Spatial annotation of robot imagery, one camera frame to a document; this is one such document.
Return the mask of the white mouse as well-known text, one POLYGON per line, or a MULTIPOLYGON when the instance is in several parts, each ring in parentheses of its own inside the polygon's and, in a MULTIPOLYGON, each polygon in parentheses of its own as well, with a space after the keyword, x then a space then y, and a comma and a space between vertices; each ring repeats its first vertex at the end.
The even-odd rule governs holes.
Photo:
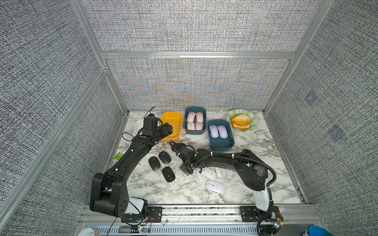
POLYGON ((222 168, 215 168, 216 174, 218 178, 224 178, 226 177, 226 170, 222 168))
POLYGON ((213 181, 213 180, 207 180, 205 187, 206 187, 207 190, 215 192, 215 193, 220 194, 220 195, 225 194, 225 190, 226 190, 224 184, 217 182, 217 181, 213 181))
POLYGON ((216 172, 210 168, 203 168, 201 169, 200 173, 208 180, 215 180, 217 178, 216 172))

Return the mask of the yellow storage box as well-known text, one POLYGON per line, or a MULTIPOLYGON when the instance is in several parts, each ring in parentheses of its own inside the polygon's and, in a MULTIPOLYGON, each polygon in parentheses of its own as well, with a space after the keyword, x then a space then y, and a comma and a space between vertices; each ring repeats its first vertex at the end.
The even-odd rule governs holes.
POLYGON ((181 137, 183 115, 176 112, 166 112, 162 115, 161 120, 163 123, 168 123, 172 126, 173 133, 163 139, 165 142, 174 141, 177 142, 181 137))

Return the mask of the purple mouse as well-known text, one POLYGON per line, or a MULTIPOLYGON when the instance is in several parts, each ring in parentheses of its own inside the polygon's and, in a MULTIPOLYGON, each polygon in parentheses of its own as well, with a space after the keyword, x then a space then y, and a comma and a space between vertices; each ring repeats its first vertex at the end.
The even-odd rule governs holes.
POLYGON ((228 131, 227 131, 227 128, 225 126, 220 125, 217 128, 218 128, 218 133, 219 133, 220 138, 222 138, 222 139, 228 138, 228 131))
POLYGON ((218 130, 218 127, 216 125, 210 125, 209 131, 210 131, 211 138, 216 139, 216 138, 219 137, 219 130, 218 130))

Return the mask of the pink mouse with scroll wheel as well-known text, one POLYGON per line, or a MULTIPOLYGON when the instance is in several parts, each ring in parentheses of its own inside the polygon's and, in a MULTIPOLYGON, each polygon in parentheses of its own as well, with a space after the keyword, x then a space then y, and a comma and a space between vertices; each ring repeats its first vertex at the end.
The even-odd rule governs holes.
POLYGON ((197 112, 195 118, 197 123, 204 123, 204 114, 202 112, 197 112))

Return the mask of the white mouse front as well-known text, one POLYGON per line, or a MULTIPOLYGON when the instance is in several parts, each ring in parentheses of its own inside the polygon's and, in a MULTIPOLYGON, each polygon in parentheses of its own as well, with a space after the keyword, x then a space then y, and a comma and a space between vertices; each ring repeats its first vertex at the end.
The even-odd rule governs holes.
POLYGON ((207 190, 215 192, 215 193, 220 194, 220 195, 225 194, 225 190, 226 190, 224 184, 217 182, 217 181, 213 181, 213 180, 207 180, 205 187, 206 187, 207 190))

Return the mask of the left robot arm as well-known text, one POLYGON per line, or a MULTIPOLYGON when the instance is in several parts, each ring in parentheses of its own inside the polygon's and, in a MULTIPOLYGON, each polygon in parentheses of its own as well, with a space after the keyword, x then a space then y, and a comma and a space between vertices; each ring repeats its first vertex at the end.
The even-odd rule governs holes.
POLYGON ((90 210, 121 217, 131 204, 127 181, 139 163, 160 140, 173 133, 168 123, 154 115, 144 118, 143 127, 133 137, 122 158, 105 173, 96 173, 92 179, 90 210))

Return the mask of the teal storage box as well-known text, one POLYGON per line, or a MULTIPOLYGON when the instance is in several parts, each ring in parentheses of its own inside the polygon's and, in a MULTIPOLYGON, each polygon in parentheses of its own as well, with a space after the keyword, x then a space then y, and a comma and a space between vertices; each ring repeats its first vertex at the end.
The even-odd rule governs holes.
POLYGON ((206 114, 206 110, 202 107, 198 107, 198 106, 191 106, 191 107, 188 107, 186 110, 185 110, 185 118, 184 118, 184 128, 185 128, 185 131, 187 134, 190 134, 190 135, 201 135, 205 132, 206 130, 206 119, 207 119, 207 114, 206 114), (202 112, 204 114, 204 123, 203 123, 203 130, 201 131, 196 131, 196 130, 187 130, 187 115, 189 112, 202 112))
POLYGON ((231 150, 235 145, 235 140, 232 134, 231 126, 226 120, 210 120, 207 125, 207 131, 209 136, 209 142, 210 142, 210 148, 213 151, 229 151, 231 150), (220 137, 214 139, 210 136, 209 126, 210 125, 216 125, 220 126, 223 125, 227 128, 228 131, 228 138, 222 139, 220 137))

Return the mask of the purple mouse front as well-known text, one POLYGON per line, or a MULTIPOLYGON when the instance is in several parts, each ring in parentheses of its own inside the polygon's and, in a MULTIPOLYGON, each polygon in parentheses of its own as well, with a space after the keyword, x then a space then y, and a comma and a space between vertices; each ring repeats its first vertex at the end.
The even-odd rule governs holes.
POLYGON ((227 131, 227 128, 225 126, 220 125, 217 128, 218 128, 218 133, 219 133, 220 138, 222 138, 222 139, 228 138, 228 131, 227 131))

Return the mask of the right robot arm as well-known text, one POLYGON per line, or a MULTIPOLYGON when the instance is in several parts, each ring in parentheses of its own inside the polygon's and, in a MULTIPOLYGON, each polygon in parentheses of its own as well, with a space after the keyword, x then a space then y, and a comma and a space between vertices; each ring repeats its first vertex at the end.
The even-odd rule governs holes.
POLYGON ((211 167, 234 171, 244 185, 254 192, 258 210, 269 212, 273 207, 270 186, 276 181, 277 174, 252 151, 244 149, 237 153, 223 153, 202 148, 194 150, 186 144, 174 141, 169 143, 190 175, 195 169, 204 171, 211 167))

